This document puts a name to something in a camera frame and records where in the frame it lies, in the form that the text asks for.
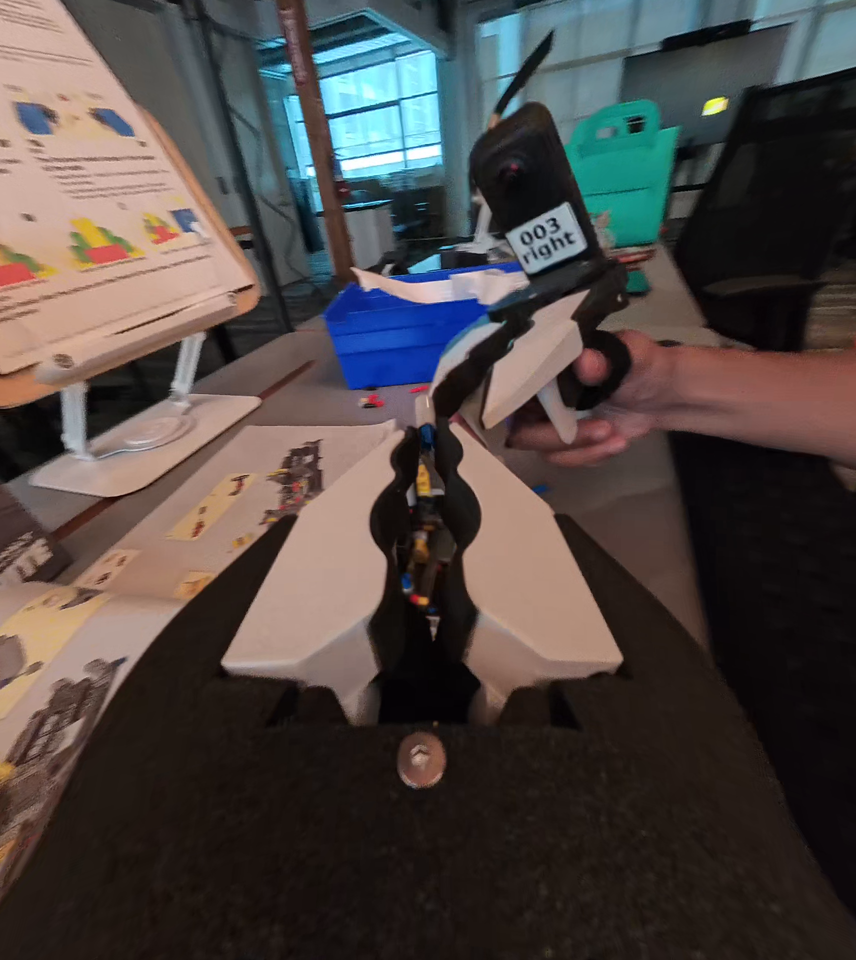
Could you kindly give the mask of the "black dotted mat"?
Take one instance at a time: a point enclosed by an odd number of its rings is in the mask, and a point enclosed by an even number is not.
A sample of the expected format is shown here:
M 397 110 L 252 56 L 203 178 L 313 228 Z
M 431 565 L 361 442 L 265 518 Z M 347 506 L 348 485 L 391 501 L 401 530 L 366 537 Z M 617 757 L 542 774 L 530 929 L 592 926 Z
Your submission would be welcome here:
M 820 457 L 668 439 L 713 657 L 856 920 L 856 496 Z

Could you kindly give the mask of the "blue plastic bin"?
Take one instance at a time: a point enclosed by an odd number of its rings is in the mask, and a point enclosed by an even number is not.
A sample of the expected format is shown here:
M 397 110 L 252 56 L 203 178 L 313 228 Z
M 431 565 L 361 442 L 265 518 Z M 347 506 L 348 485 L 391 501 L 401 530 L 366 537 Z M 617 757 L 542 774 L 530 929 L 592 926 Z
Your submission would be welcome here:
M 444 280 L 455 273 L 498 269 L 523 272 L 517 262 L 454 270 L 404 274 L 397 279 Z M 476 300 L 418 304 L 380 291 L 348 284 L 324 310 L 327 332 L 346 382 L 352 390 L 423 383 L 432 380 L 446 346 L 487 316 Z

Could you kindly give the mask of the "white paper sheets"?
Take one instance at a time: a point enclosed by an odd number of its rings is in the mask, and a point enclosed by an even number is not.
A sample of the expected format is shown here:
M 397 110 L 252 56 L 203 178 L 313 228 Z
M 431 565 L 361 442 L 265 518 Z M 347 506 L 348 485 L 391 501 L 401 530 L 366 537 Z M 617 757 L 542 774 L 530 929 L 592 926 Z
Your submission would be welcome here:
M 492 306 L 530 285 L 523 271 L 498 269 L 455 272 L 445 279 L 426 280 L 424 274 L 396 278 L 370 270 L 352 268 L 354 279 L 364 292 L 380 291 L 402 301 L 433 305 L 474 300 Z

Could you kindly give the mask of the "pile of small lego pins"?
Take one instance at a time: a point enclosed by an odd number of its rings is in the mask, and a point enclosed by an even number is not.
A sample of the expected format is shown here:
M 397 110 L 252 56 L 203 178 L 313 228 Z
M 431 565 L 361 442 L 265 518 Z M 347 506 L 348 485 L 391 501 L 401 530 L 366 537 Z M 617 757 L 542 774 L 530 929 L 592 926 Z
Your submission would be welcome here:
M 420 384 L 406 388 L 410 396 L 418 396 L 427 393 L 429 386 Z M 357 397 L 357 405 L 361 409 L 374 410 L 382 409 L 386 406 L 386 400 L 377 390 L 362 390 Z

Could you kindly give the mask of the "open instruction booklet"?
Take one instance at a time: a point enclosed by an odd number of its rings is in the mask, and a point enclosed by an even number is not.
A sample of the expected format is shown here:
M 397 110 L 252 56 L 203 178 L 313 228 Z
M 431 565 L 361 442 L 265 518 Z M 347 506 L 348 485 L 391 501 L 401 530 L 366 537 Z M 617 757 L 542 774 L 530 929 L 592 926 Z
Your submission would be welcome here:
M 393 419 L 246 427 L 72 582 L 0 587 L 0 902 L 161 630 L 274 525 L 399 437 Z

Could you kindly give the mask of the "task instruction board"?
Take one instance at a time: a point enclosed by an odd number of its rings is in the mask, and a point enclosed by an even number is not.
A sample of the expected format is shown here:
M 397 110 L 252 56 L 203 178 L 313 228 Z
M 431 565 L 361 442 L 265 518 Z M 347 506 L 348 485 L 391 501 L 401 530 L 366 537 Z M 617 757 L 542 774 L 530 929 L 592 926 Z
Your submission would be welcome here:
M 258 277 L 61 2 L 0 2 L 0 408 L 251 311 Z

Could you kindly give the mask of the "person's right forearm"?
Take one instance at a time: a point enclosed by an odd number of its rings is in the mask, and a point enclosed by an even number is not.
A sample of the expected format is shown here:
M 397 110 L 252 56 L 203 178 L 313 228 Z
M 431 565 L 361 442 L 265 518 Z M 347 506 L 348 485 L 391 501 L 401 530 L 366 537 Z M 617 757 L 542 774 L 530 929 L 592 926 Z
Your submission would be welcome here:
M 856 348 L 776 353 L 667 350 L 660 424 L 672 431 L 818 455 L 856 470 Z

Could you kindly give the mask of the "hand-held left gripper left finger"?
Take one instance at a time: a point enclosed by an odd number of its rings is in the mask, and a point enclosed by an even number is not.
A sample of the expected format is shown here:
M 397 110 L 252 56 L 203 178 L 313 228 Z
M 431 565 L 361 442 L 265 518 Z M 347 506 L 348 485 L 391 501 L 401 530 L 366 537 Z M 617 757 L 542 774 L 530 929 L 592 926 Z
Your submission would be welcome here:
M 383 684 L 429 642 L 398 561 L 421 452 L 416 431 L 394 431 L 300 511 L 221 658 L 227 675 L 329 690 L 351 724 L 374 725 Z

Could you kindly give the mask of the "person's right hand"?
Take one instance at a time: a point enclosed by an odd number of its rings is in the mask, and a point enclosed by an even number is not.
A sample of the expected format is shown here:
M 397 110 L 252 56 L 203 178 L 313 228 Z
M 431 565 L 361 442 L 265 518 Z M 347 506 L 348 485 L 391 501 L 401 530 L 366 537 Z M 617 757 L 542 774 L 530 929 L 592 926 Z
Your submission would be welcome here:
M 672 351 L 638 331 L 616 337 L 629 353 L 629 371 L 607 401 L 578 421 L 571 443 L 561 440 L 542 405 L 531 400 L 508 420 L 505 447 L 537 453 L 560 467 L 594 467 L 657 429 L 674 370 Z

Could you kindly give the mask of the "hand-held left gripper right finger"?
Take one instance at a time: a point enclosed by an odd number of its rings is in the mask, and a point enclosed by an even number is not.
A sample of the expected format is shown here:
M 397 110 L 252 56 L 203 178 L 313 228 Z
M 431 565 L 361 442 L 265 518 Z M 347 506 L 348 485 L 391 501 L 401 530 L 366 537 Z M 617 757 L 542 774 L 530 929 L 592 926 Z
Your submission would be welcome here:
M 614 675 L 624 657 L 551 507 L 463 426 L 438 426 L 449 573 L 467 625 L 446 611 L 438 640 L 479 682 L 472 722 L 494 724 L 513 693 Z

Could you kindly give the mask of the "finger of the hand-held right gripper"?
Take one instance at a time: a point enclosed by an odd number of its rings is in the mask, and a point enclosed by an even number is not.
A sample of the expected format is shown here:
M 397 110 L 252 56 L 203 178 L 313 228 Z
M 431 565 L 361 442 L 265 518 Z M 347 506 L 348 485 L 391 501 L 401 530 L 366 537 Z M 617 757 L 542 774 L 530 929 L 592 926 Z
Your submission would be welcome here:
M 484 420 L 497 364 L 533 325 L 531 317 L 497 322 L 484 316 L 458 333 L 442 352 L 429 390 L 416 401 L 416 428 L 437 429 L 446 418 L 466 429 L 493 429 L 527 406 L 530 397 L 490 424 Z
M 579 415 L 562 398 L 560 375 L 584 345 L 575 314 L 587 293 L 569 294 L 538 309 L 532 327 L 493 366 L 480 408 L 480 425 L 491 430 L 531 399 L 537 399 L 555 430 L 576 430 Z

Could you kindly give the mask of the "wooden post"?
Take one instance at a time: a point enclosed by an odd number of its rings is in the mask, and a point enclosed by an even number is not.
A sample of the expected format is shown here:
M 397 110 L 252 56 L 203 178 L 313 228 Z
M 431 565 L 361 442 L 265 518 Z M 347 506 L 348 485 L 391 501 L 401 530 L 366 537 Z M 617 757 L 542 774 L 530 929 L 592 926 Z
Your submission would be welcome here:
M 282 35 L 288 49 L 293 83 L 301 105 L 314 175 L 321 199 L 329 258 L 343 282 L 354 279 L 350 233 L 334 176 L 335 153 L 314 63 L 309 22 L 302 1 L 276 1 Z

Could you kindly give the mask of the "lego car chassis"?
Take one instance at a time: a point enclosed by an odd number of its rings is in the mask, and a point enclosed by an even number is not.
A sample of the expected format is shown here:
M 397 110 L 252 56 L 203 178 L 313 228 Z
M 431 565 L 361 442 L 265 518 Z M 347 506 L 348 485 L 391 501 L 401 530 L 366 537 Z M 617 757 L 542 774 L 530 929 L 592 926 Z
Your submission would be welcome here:
M 446 558 L 445 489 L 434 458 L 419 454 L 413 484 L 407 491 L 410 531 L 395 547 L 401 592 L 406 603 L 427 623 L 430 639 L 437 638 L 441 614 L 441 584 L 450 560 Z

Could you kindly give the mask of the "dark monitor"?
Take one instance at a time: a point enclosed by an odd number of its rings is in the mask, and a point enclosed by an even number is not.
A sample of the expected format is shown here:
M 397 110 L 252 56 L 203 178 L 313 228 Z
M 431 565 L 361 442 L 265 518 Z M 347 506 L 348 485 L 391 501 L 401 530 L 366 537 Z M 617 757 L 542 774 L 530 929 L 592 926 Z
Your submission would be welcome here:
M 790 29 L 741 19 L 667 37 L 624 60 L 620 100 L 655 103 L 662 128 L 677 128 L 680 148 L 722 143 L 745 90 L 777 77 Z

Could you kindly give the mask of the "teal carry case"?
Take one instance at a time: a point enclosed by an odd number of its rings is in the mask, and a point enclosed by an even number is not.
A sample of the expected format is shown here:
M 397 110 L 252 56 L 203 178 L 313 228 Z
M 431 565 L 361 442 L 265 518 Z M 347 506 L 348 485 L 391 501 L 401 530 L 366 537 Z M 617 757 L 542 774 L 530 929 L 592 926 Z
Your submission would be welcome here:
M 678 126 L 662 126 L 647 99 L 606 106 L 578 123 L 565 147 L 593 225 L 614 248 L 659 239 L 674 169 Z

